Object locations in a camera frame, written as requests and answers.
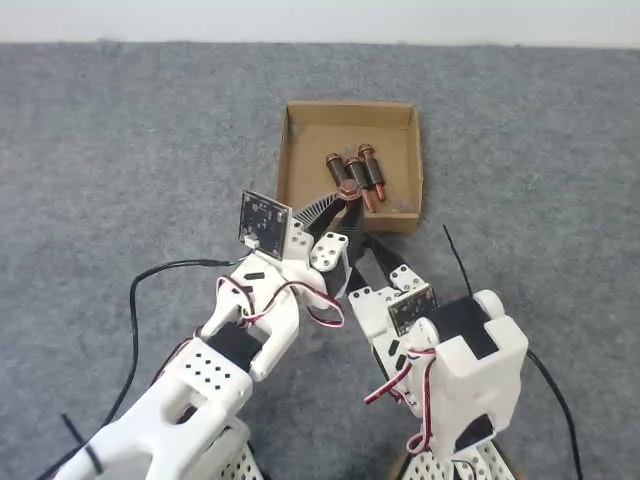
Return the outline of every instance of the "red and white wire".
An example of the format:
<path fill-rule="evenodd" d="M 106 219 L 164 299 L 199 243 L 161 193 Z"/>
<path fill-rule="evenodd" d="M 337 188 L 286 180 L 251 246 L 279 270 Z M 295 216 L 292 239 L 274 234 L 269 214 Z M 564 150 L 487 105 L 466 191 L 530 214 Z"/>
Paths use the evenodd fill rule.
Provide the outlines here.
<path fill-rule="evenodd" d="M 398 373 L 396 373 L 395 376 L 390 378 L 385 384 L 381 385 L 369 395 L 364 397 L 364 403 L 369 405 L 370 403 L 375 402 L 385 393 L 390 392 L 393 387 L 395 387 L 404 377 L 407 376 L 409 370 L 411 370 L 411 362 L 406 362 L 404 364 L 404 367 L 402 367 L 402 369 Z"/>
<path fill-rule="evenodd" d="M 307 291 L 309 294 L 313 295 L 315 298 L 318 298 L 318 299 L 322 300 L 329 307 L 333 308 L 336 312 L 338 312 L 338 315 L 340 316 L 340 320 L 338 320 L 338 321 L 327 320 L 327 319 L 318 317 L 316 314 L 314 314 L 311 311 L 311 309 L 309 307 L 307 307 L 307 312 L 309 313 L 309 316 L 313 320 L 318 322 L 320 325 L 322 325 L 324 327 L 329 327 L 329 328 L 340 328 L 340 327 L 342 327 L 344 325 L 344 322 L 345 322 L 344 310 L 342 309 L 342 306 L 337 302 L 337 300 L 335 300 L 334 298 L 330 297 L 326 293 L 321 292 L 317 288 L 312 287 L 308 283 L 300 282 L 298 280 L 292 280 L 292 281 L 285 282 L 282 285 L 280 285 L 276 289 L 276 291 L 273 293 L 273 295 L 271 296 L 269 301 L 267 302 L 267 306 L 261 312 L 255 313 L 253 315 L 243 315 L 242 319 L 244 321 L 248 322 L 248 323 L 257 322 L 258 320 L 260 320 L 260 318 L 262 318 L 264 315 L 266 315 L 267 313 L 269 313 L 271 311 L 271 309 L 276 304 L 276 299 L 282 294 L 282 292 L 285 292 L 288 288 L 291 288 L 291 287 L 301 288 L 301 289 Z"/>
<path fill-rule="evenodd" d="M 471 463 L 468 460 L 462 460 L 462 459 L 454 459 L 451 460 L 451 463 L 461 463 L 463 465 L 463 468 L 465 466 L 468 466 L 471 469 L 471 473 L 473 475 L 473 480 L 477 480 L 478 479 L 478 475 L 476 474 L 476 467 L 473 465 L 473 463 Z"/>
<path fill-rule="evenodd" d="M 242 294 L 242 296 L 244 297 L 245 301 L 247 302 L 247 305 L 246 305 L 247 308 L 245 308 L 245 310 L 247 312 L 249 312 L 250 315 L 254 315 L 255 314 L 255 307 L 253 305 L 253 300 L 251 299 L 251 296 L 244 289 L 244 287 L 242 285 L 240 285 L 240 283 L 238 283 L 236 280 L 231 278 L 229 275 L 222 275 L 222 276 L 218 277 L 218 281 L 216 282 L 216 298 L 218 298 L 218 292 L 220 292 L 220 287 L 225 282 L 228 282 L 231 285 L 233 285 L 233 287 L 238 291 L 238 293 Z"/>
<path fill-rule="evenodd" d="M 407 451 L 413 455 L 429 450 L 429 440 L 431 438 L 431 392 L 429 386 L 429 374 L 431 373 L 431 367 L 433 367 L 435 361 L 436 359 L 434 356 L 433 359 L 429 360 L 429 363 L 425 366 L 424 373 L 422 375 L 422 428 L 420 429 L 420 432 L 411 436 L 411 438 L 407 440 L 406 445 Z"/>

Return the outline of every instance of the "circuit board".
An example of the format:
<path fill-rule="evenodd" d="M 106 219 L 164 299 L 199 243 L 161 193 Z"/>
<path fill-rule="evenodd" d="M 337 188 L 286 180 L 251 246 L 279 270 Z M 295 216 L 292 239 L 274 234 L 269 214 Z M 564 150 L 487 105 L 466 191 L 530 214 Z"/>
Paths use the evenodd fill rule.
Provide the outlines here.
<path fill-rule="evenodd" d="M 244 190 L 238 239 L 248 247 L 282 260 L 291 208 Z"/>
<path fill-rule="evenodd" d="M 438 309 L 438 302 L 431 285 L 403 295 L 388 306 L 391 321 L 399 337 L 409 331 L 420 317 L 429 318 L 429 314 Z"/>

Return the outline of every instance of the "metal nut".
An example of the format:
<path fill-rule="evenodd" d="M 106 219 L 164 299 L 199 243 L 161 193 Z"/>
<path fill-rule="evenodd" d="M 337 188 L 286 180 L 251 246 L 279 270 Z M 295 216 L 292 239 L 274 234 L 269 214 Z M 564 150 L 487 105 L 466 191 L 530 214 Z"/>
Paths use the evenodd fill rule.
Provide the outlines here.
<path fill-rule="evenodd" d="M 362 196 L 362 190 L 360 190 L 355 180 L 348 178 L 340 183 L 338 196 L 347 202 L 351 202 Z"/>

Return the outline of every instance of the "metal base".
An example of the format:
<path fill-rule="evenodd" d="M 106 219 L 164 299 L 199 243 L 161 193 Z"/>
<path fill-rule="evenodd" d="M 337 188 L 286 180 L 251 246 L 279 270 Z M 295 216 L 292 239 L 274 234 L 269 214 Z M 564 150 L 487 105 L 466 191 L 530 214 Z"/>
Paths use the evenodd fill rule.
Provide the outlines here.
<path fill-rule="evenodd" d="M 519 480 L 493 442 L 486 442 L 453 462 L 441 463 L 431 452 L 407 456 L 393 480 Z"/>

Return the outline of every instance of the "screw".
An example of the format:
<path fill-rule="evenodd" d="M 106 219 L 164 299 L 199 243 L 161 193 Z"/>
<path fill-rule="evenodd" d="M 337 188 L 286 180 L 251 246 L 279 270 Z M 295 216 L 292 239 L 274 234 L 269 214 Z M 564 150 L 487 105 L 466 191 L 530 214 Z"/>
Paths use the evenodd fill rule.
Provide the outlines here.
<path fill-rule="evenodd" d="M 358 156 L 364 159 L 364 163 L 367 167 L 367 173 L 376 186 L 378 199 L 381 202 L 384 202 L 387 198 L 387 194 L 384 191 L 384 177 L 382 176 L 378 160 L 373 156 L 373 151 L 373 147 L 370 144 L 363 143 L 358 147 Z"/>

